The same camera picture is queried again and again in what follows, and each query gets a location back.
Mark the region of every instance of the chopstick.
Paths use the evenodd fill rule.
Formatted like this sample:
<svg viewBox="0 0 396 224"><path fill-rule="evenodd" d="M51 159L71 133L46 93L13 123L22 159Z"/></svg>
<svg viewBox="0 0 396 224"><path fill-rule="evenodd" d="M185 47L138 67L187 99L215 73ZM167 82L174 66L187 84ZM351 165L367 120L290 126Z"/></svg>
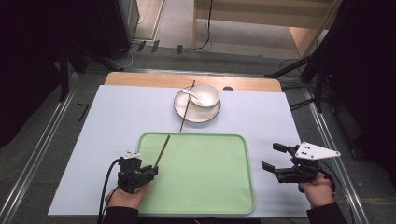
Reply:
<svg viewBox="0 0 396 224"><path fill-rule="evenodd" d="M192 82L191 88L194 87L194 85L195 85L195 80ZM186 115L187 115L187 110L189 109L189 105L190 105L190 100L187 102L186 110L184 111L183 121L181 121L179 132L181 132L181 130L183 129L183 124L184 124L184 120L186 120Z"/></svg>
<svg viewBox="0 0 396 224"><path fill-rule="evenodd" d="M160 159L163 156L163 151L165 150L166 145L168 145L168 141L169 141L170 137L171 137L171 135L168 134L168 136L166 137L165 143L163 144L163 149L161 149L160 156L158 156L158 159L155 162L154 168L158 166L158 162L160 162Z"/></svg>

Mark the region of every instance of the black cable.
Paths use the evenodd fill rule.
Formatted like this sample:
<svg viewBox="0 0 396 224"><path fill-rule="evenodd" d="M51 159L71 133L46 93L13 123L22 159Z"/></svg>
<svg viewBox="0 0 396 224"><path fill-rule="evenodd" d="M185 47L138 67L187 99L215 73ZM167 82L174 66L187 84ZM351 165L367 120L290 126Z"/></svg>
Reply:
<svg viewBox="0 0 396 224"><path fill-rule="evenodd" d="M107 175L106 175L106 179L105 179L105 184L103 185L102 197L101 197L101 200L100 200L99 216L98 216L97 224L102 224L103 213L104 213L104 212L102 211L102 208L103 208L103 201L105 200L106 187L107 187L108 178L110 177L111 170L113 169L113 166L114 166L117 162L121 162L121 161L123 161L123 158L119 158L119 159L114 160L114 161L111 163L110 167L108 168Z"/></svg>
<svg viewBox="0 0 396 224"><path fill-rule="evenodd" d="M213 0L210 0L209 18L207 19L207 40L206 40L206 42L201 47L199 47L197 49L190 48L188 50L203 49L207 45L207 43L209 42L209 39L210 39L210 18L212 17L212 6L213 6Z"/></svg>
<svg viewBox="0 0 396 224"><path fill-rule="evenodd" d="M132 63L134 62L134 57L132 56L132 50L137 47L138 47L138 45L132 45L131 48L128 50L129 56L131 56L131 61L127 65L121 65L119 63L114 62L113 60L110 60L110 61L120 68L127 68L127 67L131 66Z"/></svg>
<svg viewBox="0 0 396 224"><path fill-rule="evenodd" d="M280 64L279 64L279 71L281 71L282 70L282 64L283 63L285 63L285 62L287 62L287 61L289 61L289 60L300 60L300 59L285 59L285 60L283 60ZM300 74L302 73L302 71L300 70L300 67L298 67L297 68L297 70L300 72Z"/></svg>
<svg viewBox="0 0 396 224"><path fill-rule="evenodd" d="M105 207L104 207L103 210L102 210L102 214L105 213L105 211L106 211L106 209L107 209L108 202L110 202L110 199L113 197L114 192L116 192L116 190L117 190L119 187L120 187L120 185L117 185L117 187L113 190L113 192L111 192L110 197L108 197L108 200L107 200L107 202L106 202L106 205L105 205Z"/></svg>
<svg viewBox="0 0 396 224"><path fill-rule="evenodd" d="M300 89L303 88L304 86L302 85L293 85L293 86L286 86L286 87L281 87L282 91L286 91L286 90L291 90L291 89Z"/></svg>
<svg viewBox="0 0 396 224"><path fill-rule="evenodd" d="M288 218L288 221L290 221L291 223L294 223L294 224L296 224L296 222L295 222L295 221L293 221L293 220L291 220L291 218Z"/></svg>
<svg viewBox="0 0 396 224"><path fill-rule="evenodd" d="M304 100L304 101L302 101L300 103L290 105L290 110L295 110L297 108L302 107L303 105L308 105L308 104L310 104L312 102L314 102L314 99Z"/></svg>

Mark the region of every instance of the green tray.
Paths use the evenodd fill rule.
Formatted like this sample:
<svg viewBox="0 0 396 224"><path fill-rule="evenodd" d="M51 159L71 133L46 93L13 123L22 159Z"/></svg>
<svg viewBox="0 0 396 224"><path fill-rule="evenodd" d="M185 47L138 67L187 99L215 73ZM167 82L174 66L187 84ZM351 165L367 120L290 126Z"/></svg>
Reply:
<svg viewBox="0 0 396 224"><path fill-rule="evenodd" d="M140 205L142 214L248 214L254 195L245 139L236 134L145 133L138 152L154 165L167 135L159 173Z"/></svg>

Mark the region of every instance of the wooden table edge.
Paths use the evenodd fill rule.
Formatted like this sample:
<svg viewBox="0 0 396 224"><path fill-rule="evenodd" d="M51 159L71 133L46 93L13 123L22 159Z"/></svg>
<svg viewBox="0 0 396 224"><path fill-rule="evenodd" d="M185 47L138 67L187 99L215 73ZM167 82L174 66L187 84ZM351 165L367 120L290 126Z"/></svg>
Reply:
<svg viewBox="0 0 396 224"><path fill-rule="evenodd" d="M226 77L224 75L163 74L111 72L107 75L105 85L140 86L140 87L188 87L195 80L195 85L210 84L218 90L231 87L235 91L269 91L282 92L280 83L276 79L256 77Z"/></svg>

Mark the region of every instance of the white saucer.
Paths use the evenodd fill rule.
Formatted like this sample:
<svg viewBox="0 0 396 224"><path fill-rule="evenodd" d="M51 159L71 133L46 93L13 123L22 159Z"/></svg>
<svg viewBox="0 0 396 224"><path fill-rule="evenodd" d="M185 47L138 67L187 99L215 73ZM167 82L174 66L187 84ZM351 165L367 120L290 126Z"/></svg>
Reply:
<svg viewBox="0 0 396 224"><path fill-rule="evenodd" d="M187 102L190 100L190 96L182 91L179 91L175 97L175 110L183 118L184 112L186 111ZM186 120L201 123L213 119L220 111L221 102L220 100L216 105L211 107L201 107L195 105L193 102L189 103L187 110Z"/></svg>

